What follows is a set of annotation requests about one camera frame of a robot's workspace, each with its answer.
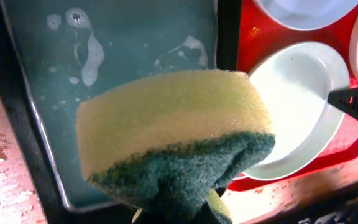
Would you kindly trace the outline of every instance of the scrub sponge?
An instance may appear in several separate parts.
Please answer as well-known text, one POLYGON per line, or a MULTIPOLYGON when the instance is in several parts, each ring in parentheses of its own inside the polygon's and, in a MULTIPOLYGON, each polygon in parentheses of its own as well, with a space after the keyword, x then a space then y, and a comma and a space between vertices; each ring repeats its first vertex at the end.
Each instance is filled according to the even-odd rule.
POLYGON ((84 178, 172 223, 189 222, 274 144, 268 111, 241 72, 184 71, 136 80, 82 103, 84 178))

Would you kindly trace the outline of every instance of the baking tray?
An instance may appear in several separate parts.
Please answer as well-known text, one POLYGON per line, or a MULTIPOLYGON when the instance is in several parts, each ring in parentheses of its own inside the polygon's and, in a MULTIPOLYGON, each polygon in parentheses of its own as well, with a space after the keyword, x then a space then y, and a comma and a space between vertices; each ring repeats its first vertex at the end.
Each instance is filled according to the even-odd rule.
MULTIPOLYGON (((237 68, 249 72, 264 58, 288 45, 302 41, 318 41, 330 45, 341 54, 349 70, 351 88, 358 87, 358 78, 350 69, 348 53, 357 15, 358 5, 342 19, 323 29, 308 32, 295 31, 271 20, 253 1, 243 1, 237 68)), ((357 157, 358 121, 345 114, 341 126, 326 149, 305 168, 284 179, 318 172, 357 157)), ((280 180, 260 181, 241 174, 228 188, 244 191, 280 180)))
MULTIPOLYGON (((6 0, 0 3, 21 65, 22 76, 17 77, 16 80, 23 79, 20 91, 25 92, 27 98, 25 100, 28 101, 29 113, 32 114, 34 122, 33 126, 26 126, 24 129, 28 133, 32 130, 38 135, 37 148, 43 150, 44 159, 52 170, 61 203, 70 212, 88 212, 118 203, 82 179, 74 132, 75 108, 80 101, 155 73, 215 68, 216 64, 221 69, 236 68, 240 1, 225 3, 214 0, 164 2, 155 0, 140 3, 139 1, 6 0), (78 8, 84 10, 89 17, 91 27, 73 29, 67 26, 65 14, 70 9, 78 8), (152 16, 149 16, 148 10, 153 10, 152 16), (51 15, 54 16, 53 25, 58 21, 56 15, 60 16, 58 29, 48 26, 51 15), (217 25, 221 26, 218 30, 218 42, 216 42, 217 25), (81 77, 78 76, 81 70, 76 68, 76 65, 85 63, 86 41, 90 39, 92 32, 104 49, 105 59, 99 68, 97 82, 91 88, 83 85, 76 88, 81 83, 81 77), (59 39, 56 37, 58 35, 65 38, 59 39), (203 53, 201 49, 197 52, 191 47, 183 47, 183 42, 190 35, 204 44, 204 51, 209 58, 207 64, 199 63, 198 53, 203 53), (145 50, 153 45, 158 47, 145 50), (128 63, 125 61, 128 58, 135 62, 128 63), (155 66, 159 63, 163 64, 164 61, 176 64, 155 66), (110 77, 101 76, 106 70, 112 69, 114 73, 127 74, 127 76, 114 76, 115 74, 110 77)), ((1 78, 3 77, 0 77, 1 98, 9 97, 6 96, 9 92, 4 89, 5 86, 1 86, 4 83, 1 78)), ((18 113, 25 113, 25 110, 20 110, 18 113)), ((8 111, 8 115, 11 120, 13 119, 14 130, 21 146, 29 144, 28 139, 23 139, 23 135, 28 133, 23 133, 21 129, 23 127, 15 126, 17 118, 11 111, 8 111)), ((26 160, 31 157, 27 153, 33 152, 32 149, 22 150, 25 152, 26 160)), ((37 171, 30 169, 30 172, 33 179, 40 179, 35 176, 37 171)), ((37 188, 43 188, 40 187, 42 183, 36 181, 35 184, 37 188)))

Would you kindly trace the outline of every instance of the foam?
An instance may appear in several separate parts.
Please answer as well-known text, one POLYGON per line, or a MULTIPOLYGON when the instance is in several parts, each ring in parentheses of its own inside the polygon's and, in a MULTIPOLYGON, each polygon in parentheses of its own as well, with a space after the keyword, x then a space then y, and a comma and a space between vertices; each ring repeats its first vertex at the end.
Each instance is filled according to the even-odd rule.
POLYGON ((62 17, 58 14, 51 14, 47 16, 47 25, 51 30, 58 30, 62 23, 62 17))
POLYGON ((75 58, 75 60, 79 60, 78 59, 78 47, 80 46, 80 44, 79 43, 76 43, 76 44, 74 44, 74 58, 75 58))
POLYGON ((104 60, 102 45, 92 32, 88 40, 88 57, 81 70, 82 81, 86 86, 91 86, 98 78, 98 68, 104 60))
POLYGON ((199 39, 194 38, 192 35, 189 35, 183 46, 188 47, 190 49, 199 49, 201 55, 198 58, 198 63, 202 66, 208 67, 208 55, 205 51, 205 45, 199 39))
POLYGON ((92 28, 91 21, 84 10, 80 8, 71 8, 66 11, 66 22, 69 26, 79 29, 92 28))
POLYGON ((159 65, 161 62, 161 60, 159 58, 155 59, 155 62, 154 62, 154 66, 157 66, 159 65))
MULTIPOLYGON (((227 187, 241 171, 266 158, 273 146, 273 135, 247 131, 180 142, 133 154, 88 181, 126 204, 164 214, 168 223, 191 223, 209 189, 227 187)), ((210 199, 212 212, 230 220, 222 202, 210 199)))
POLYGON ((233 217, 231 215, 230 210, 225 206, 219 195, 216 193, 215 190, 209 190, 209 195, 207 197, 207 201, 209 206, 211 207, 212 211, 216 215, 223 216, 224 219, 230 220, 228 223, 232 223, 233 217))

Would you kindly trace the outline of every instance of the metal baking pan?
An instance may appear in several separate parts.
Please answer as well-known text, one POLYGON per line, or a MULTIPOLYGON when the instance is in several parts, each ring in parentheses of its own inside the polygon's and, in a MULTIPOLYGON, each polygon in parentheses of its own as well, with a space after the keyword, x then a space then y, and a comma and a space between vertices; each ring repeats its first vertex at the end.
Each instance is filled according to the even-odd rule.
POLYGON ((73 125, 80 101, 156 73, 236 68, 240 1, 0 3, 0 96, 43 205, 60 197, 65 209, 82 213, 117 204, 82 179, 73 125), (71 26, 73 10, 91 25, 71 26), (88 86, 81 69, 92 35, 104 59, 88 86))

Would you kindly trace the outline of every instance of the red dish rack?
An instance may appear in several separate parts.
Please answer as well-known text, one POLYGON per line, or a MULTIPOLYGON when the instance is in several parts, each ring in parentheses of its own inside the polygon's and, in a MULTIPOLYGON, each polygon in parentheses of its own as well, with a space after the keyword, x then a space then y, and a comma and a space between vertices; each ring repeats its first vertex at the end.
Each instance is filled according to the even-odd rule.
MULTIPOLYGON (((346 62, 350 74, 351 88, 358 87, 349 64, 349 43, 353 25, 358 15, 358 5, 339 21, 323 29, 295 31, 277 24, 264 14, 253 1, 242 3, 239 54, 237 69, 250 72, 263 59, 274 52, 297 42, 318 41, 336 49, 346 62)), ((251 178, 234 180, 229 189, 245 191, 285 179, 293 179, 358 157, 358 121, 345 114, 338 132, 326 149, 310 164, 293 175, 280 180, 260 181, 251 178)))

